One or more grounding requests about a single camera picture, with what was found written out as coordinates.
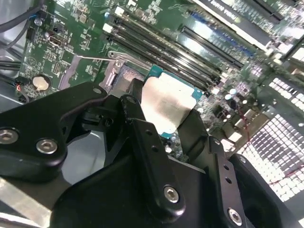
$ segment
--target electronic component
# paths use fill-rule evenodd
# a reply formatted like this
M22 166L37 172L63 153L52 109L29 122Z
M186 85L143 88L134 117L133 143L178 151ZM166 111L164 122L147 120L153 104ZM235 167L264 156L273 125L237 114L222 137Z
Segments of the electronic component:
M240 138L243 137L242 134L235 130L230 123L226 123L222 129L225 132L227 139L234 143L236 143Z
M81 14L79 16L79 21L82 22L82 23L86 23L86 20L87 20L87 16L85 14Z
M169 139L201 97L199 89L153 66L142 89L141 105L146 120Z
M55 23L52 30L55 33L64 33L65 32L65 27L61 23Z
M51 80L45 75L36 75L32 79L32 84L37 91L46 91L51 87Z
M271 38L258 26L242 17L231 7L220 0L191 0L208 11L214 17L218 18L224 24L229 26L233 31L243 39L256 45L262 50L271 41Z
M33 42L35 39L35 35L36 35L36 30L34 30L33 28L29 28L26 34L26 39L28 39L30 42Z
M284 19L280 13L263 0L246 0L245 2L253 6L261 15L274 24L278 24Z
M225 53L224 51L222 51L221 49L219 49L218 47L216 47L211 42L209 42L205 38L201 37L197 33L193 32L188 27L184 26L182 28L181 32L183 34L185 34L186 36L188 36L189 38L191 38L191 39L195 40L196 42L198 42L199 44L201 44L205 49L207 49L212 54L214 54L214 55L218 56L220 59L228 62L232 67L240 70L244 66L241 62L239 62L232 56L228 55L227 53Z
M49 37L49 42L59 47L62 45L62 42L54 36Z
M208 85L213 84L219 76L207 71L196 63L196 59L188 59L180 55L182 50L173 46L168 41L160 40L151 36L151 32L141 32L138 25L133 25L124 20L115 20L117 25L104 26L106 32L110 32L110 39L115 40L130 51L135 52L147 61L158 64L164 69L178 74L184 80L192 83L200 89L206 90Z

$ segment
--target perforated metal panel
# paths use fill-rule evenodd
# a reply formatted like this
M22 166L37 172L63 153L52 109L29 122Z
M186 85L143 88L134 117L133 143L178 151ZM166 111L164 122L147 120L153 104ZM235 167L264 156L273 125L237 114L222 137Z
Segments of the perforated metal panel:
M277 114L238 153L282 201L304 190L304 137Z

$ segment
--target pcie slot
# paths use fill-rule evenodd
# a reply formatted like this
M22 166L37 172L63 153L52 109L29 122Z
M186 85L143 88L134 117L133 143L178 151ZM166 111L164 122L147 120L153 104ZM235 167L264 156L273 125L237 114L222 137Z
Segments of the pcie slot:
M156 30L150 24L144 21L139 21L138 18L134 17L134 15L132 14L128 14L128 13L125 14L116 17L116 22L122 23L124 26L127 27L133 26L133 28L135 28L136 31L140 30L141 33L148 35L150 38L154 38L154 40L157 40L166 48L170 47L176 53L186 58L188 62L192 62L200 66L201 68L210 68L211 71L215 71L219 74L222 73L222 70L219 67L217 67L215 64L191 52L190 50L181 46L177 42L172 41L172 38L166 36L165 34L162 34L160 31Z
M152 64L156 64L162 67L164 70L172 72L178 75L180 78L184 79L185 81L191 83L195 87L201 89L202 91L206 91L208 86L206 83L192 77L187 72L181 71L178 67L168 63L167 61L155 56L153 53L149 52L145 49L145 47L139 46L133 42L130 42L127 38L120 36L117 33L111 33L110 40L113 40L115 43L119 44L120 46L124 47L125 49L133 52L141 57L141 59L150 62Z
M177 53L173 49L167 47L165 44L161 43L160 41L156 40L153 37L147 36L146 33L142 33L140 30L135 30L135 27L128 23L124 23L123 26L118 26L122 30L128 29L127 33L130 36L133 36L138 41L136 42L144 42L144 45L148 45L147 47L151 47L152 49L156 50L158 53L161 53L162 57L167 59L168 61L174 61L175 64L178 64L180 68L186 68L186 71L192 71L195 74L199 75L200 77L203 77L206 81L209 83L213 83L213 81L219 80L218 75L202 68L201 66L188 61L185 59L184 56Z
M202 80L208 84L213 83L212 80L210 80L207 76L202 77L201 72L195 70L194 68L191 68L189 65L187 65L187 63L181 61L177 57L170 55L169 53L166 53L165 51L159 49L157 46L151 45L149 42L145 41L138 34L133 34L130 31L123 30L123 28L121 27L119 29L120 30L117 31L118 35L126 38L129 41L132 41L137 45L140 45L141 47L144 47L149 53L153 54L154 56L163 59L167 63L170 63L172 66L176 66L176 68L179 71L187 72L188 74L192 75L194 78L198 80Z
M260 12L267 20L274 24L280 23L284 17L276 12L274 8L269 6L263 0L246 0L246 3L254 7L258 12Z
M218 56L223 61L229 63L232 67L240 70L243 68L244 64L230 56L229 54L225 53L221 49L219 49L217 46L206 40L205 38L198 35L196 32L192 31L188 27L184 26L182 28L182 34L186 35L187 37L195 40L200 45L202 45L205 49L207 49L209 52L214 54L215 56Z
M242 17L221 0L191 0L226 24L243 39L266 51L271 38L257 25Z

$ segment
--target screw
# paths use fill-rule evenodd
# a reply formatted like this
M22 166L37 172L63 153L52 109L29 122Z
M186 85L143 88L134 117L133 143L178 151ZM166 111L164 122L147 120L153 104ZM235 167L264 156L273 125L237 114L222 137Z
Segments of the screw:
M164 193L167 200L169 200L171 203L177 203L179 201L179 194L173 187L171 186L165 187Z
M220 145L220 141L216 138L213 138L213 141L217 144L217 145Z
M45 37L46 39L48 39L50 36L51 36L51 35L50 35L48 32L46 32L46 33L44 34L44 37Z
M94 88L93 91L97 94L101 94L101 90L100 89L97 89L97 88Z
M246 163L246 159L244 157L240 156L239 159L241 160L241 162Z
M36 144L36 148L41 153L52 154L57 150L57 143L51 139L43 139Z
M0 144L12 144L18 140L18 133L12 129L0 130Z
M35 18L34 23L40 27L42 25L42 20L40 18Z
M130 101L131 103L136 103L136 101L134 100L134 98L133 97L131 97L131 96L127 96L127 100L128 101Z
M121 66L122 66L122 63L119 62L119 61L116 61L116 62L115 62L115 65L116 65L117 67L121 67Z
M242 225L242 218L240 217L240 215L232 208L228 209L228 214L230 219L237 225L237 226L241 226Z

